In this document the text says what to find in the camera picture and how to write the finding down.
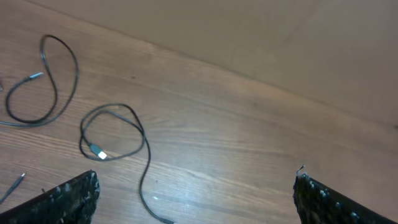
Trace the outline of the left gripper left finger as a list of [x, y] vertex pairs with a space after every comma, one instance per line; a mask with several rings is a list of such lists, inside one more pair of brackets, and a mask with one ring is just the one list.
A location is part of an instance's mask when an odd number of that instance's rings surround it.
[[1, 224], [90, 224], [100, 196], [95, 171], [88, 170], [1, 214]]

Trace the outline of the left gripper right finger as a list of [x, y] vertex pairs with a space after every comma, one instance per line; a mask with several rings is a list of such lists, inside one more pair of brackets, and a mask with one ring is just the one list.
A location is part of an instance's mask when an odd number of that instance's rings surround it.
[[397, 224], [311, 178], [298, 174], [294, 204], [305, 224]]

